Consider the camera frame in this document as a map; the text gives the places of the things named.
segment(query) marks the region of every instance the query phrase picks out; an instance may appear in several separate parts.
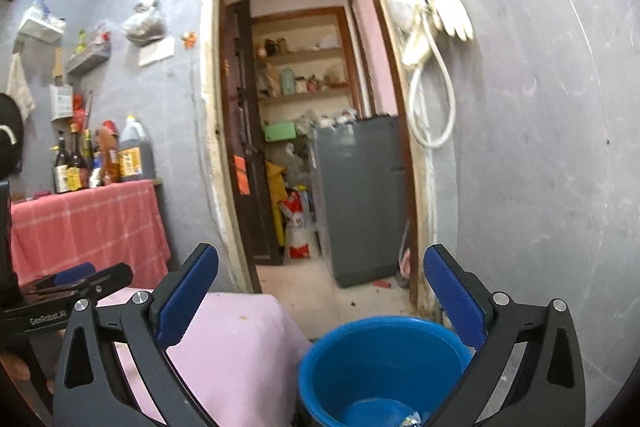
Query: table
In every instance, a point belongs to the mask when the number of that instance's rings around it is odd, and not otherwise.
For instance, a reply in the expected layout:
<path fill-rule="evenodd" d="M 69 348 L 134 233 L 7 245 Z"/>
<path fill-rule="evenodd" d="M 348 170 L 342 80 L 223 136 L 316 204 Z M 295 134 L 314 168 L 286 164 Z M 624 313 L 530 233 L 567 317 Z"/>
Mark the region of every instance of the table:
<path fill-rule="evenodd" d="M 20 285 L 81 263 L 127 263 L 133 286 L 155 288 L 170 257 L 151 180 L 13 204 L 12 260 Z"/>

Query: dark brown door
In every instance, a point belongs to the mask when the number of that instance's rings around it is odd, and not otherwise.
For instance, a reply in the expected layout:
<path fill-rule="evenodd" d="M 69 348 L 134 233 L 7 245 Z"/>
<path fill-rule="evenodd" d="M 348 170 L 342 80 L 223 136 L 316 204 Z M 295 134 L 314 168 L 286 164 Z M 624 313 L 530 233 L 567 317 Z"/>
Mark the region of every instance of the dark brown door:
<path fill-rule="evenodd" d="M 242 245 L 250 264 L 282 264 L 264 164 L 250 0 L 225 9 L 222 33 L 226 144 Z"/>

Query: hanging towel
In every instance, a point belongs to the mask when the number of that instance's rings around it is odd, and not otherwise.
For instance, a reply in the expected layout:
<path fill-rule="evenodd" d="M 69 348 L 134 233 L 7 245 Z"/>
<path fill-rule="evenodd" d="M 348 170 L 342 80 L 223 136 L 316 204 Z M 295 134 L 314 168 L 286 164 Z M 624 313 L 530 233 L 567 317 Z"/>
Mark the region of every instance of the hanging towel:
<path fill-rule="evenodd" d="M 22 68 L 22 59 L 19 53 L 14 53 L 11 60 L 11 68 L 9 69 L 9 79 L 6 83 L 6 93 L 15 100 L 20 108 L 20 115 L 24 122 L 29 117 L 29 113 L 36 107 L 31 96 L 27 79 L 24 77 Z"/>

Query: blue gripper pad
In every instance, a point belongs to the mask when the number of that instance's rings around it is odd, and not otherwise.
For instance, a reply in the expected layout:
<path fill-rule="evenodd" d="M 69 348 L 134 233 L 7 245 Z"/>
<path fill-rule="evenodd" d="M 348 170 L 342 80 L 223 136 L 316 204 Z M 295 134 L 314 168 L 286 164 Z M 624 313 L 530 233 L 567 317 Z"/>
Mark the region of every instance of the blue gripper pad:
<path fill-rule="evenodd" d="M 85 277 L 89 277 L 95 273 L 95 266 L 91 263 L 82 263 L 68 270 L 56 273 L 53 277 L 53 284 L 61 286 L 63 284 L 73 284 Z"/>
<path fill-rule="evenodd" d="M 200 303 L 218 275 L 218 252 L 211 245 L 200 246 L 205 247 L 204 251 L 178 282 L 158 312 L 156 342 L 162 349 L 175 346 L 182 340 Z"/>
<path fill-rule="evenodd" d="M 460 275 L 464 273 L 460 265 L 442 245 L 434 245 L 424 252 L 423 266 L 425 276 L 460 340 L 467 346 L 480 349 L 486 340 L 484 313 L 455 274 L 454 269 Z"/>

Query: gray refrigerator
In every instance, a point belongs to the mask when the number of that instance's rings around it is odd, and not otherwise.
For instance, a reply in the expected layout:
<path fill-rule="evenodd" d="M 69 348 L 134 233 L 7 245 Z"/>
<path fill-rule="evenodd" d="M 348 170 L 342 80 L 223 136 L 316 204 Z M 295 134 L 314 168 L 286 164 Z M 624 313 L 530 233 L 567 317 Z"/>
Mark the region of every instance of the gray refrigerator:
<path fill-rule="evenodd" d="M 315 128 L 312 196 L 322 255 L 338 286 L 392 276 L 406 223 L 396 116 Z"/>

